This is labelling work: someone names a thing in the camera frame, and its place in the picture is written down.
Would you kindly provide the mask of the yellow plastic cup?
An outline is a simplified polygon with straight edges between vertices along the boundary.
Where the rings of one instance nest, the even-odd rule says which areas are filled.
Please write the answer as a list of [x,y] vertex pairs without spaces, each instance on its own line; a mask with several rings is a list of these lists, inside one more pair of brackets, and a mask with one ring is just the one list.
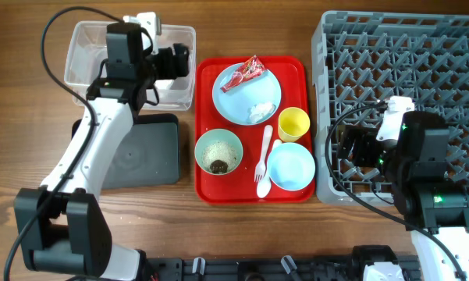
[[309,131],[310,125],[309,115],[302,108],[285,108],[278,117],[279,138],[283,142],[296,142]]

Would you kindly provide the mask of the light blue bowl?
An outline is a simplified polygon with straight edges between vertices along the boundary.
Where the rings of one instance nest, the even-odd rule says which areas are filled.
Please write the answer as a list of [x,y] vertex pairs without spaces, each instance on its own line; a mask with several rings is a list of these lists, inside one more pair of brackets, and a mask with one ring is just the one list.
[[316,165],[313,155],[297,143],[283,143],[268,157],[268,176],[283,190],[299,191],[314,179]]

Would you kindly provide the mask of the light blue plate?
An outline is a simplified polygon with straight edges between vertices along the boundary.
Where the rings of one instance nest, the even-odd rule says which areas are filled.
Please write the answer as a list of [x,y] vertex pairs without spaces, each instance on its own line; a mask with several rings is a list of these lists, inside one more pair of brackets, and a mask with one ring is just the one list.
[[[277,111],[282,100],[282,89],[273,72],[266,70],[259,77],[224,93],[221,87],[230,80],[239,66],[241,63],[228,66],[217,76],[211,91],[213,103],[219,114],[231,123],[241,126],[258,125],[270,119]],[[274,111],[261,122],[251,124],[248,120],[250,109],[267,101],[275,106]]]

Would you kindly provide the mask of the green bowl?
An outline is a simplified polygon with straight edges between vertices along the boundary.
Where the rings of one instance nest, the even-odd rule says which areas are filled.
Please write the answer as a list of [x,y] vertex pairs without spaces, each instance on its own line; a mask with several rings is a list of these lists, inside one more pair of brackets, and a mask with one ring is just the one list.
[[204,172],[223,176],[234,171],[241,163],[243,145],[235,133],[226,129],[213,129],[199,137],[194,157]]

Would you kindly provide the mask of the red snack wrapper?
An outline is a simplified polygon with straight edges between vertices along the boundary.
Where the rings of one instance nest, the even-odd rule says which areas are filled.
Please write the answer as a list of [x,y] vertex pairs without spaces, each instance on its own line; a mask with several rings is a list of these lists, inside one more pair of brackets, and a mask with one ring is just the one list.
[[261,60],[256,55],[253,55],[233,72],[230,80],[221,87],[221,90],[226,93],[243,83],[259,77],[266,70]]

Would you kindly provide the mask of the white rice pile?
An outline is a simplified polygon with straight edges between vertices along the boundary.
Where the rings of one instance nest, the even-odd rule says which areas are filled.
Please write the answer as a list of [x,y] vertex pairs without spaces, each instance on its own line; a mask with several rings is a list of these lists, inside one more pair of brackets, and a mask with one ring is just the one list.
[[216,141],[209,144],[202,155],[203,165],[210,173],[209,166],[214,160],[220,159],[227,162],[229,165],[228,172],[230,172],[236,167],[238,158],[235,148],[225,141]]

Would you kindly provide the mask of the white plastic fork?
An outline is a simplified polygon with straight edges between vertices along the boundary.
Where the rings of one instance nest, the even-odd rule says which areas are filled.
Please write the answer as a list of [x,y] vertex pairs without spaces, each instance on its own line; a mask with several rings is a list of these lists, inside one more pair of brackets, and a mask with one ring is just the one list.
[[272,138],[273,127],[271,125],[266,125],[263,132],[262,143],[261,143],[261,154],[259,161],[255,167],[254,181],[258,183],[266,172],[265,159],[268,152],[268,146]]

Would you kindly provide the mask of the small white tissue ball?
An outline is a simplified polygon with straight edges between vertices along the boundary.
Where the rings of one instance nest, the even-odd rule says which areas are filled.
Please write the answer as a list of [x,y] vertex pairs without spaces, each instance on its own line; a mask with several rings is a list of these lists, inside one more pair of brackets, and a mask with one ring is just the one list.
[[269,116],[274,109],[275,106],[270,101],[256,104],[250,109],[248,120],[251,124],[259,123]]

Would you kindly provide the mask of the white plastic spoon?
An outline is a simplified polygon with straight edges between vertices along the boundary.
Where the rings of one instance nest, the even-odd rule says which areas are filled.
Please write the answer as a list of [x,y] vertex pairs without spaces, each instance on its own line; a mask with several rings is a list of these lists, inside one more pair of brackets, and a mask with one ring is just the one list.
[[[272,152],[272,150],[274,150],[274,148],[277,148],[281,143],[282,143],[282,141],[280,139],[274,140],[271,152]],[[272,184],[271,184],[271,180],[270,180],[270,177],[269,177],[269,174],[268,174],[268,168],[267,168],[266,171],[265,171],[264,176],[258,182],[257,196],[259,198],[265,198],[268,195],[269,191],[271,190],[271,186],[272,186]]]

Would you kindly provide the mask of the brown food scrap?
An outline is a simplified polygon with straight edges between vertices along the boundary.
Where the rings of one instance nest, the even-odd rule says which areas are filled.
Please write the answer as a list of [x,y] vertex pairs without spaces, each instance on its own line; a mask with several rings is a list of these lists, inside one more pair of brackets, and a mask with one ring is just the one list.
[[227,162],[217,159],[210,164],[209,169],[212,174],[225,174],[229,170],[229,165]]

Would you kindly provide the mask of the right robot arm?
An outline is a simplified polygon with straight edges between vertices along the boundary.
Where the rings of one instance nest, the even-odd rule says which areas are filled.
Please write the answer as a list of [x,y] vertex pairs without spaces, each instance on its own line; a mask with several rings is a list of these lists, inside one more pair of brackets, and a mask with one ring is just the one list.
[[392,184],[393,204],[402,215],[426,280],[469,280],[469,196],[446,177],[449,127],[431,112],[405,112],[378,130],[343,124],[330,130],[340,136],[338,158],[375,167]]

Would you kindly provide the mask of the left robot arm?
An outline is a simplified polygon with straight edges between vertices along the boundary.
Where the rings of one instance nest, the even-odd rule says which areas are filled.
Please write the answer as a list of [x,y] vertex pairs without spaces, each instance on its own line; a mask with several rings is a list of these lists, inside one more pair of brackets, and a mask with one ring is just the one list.
[[36,189],[16,195],[21,252],[32,271],[104,280],[147,280],[152,271],[143,251],[114,244],[98,204],[111,161],[131,131],[147,92],[157,80],[189,73],[183,44],[158,48],[159,19],[151,14],[111,23],[108,56],[82,97],[85,112],[58,165]]

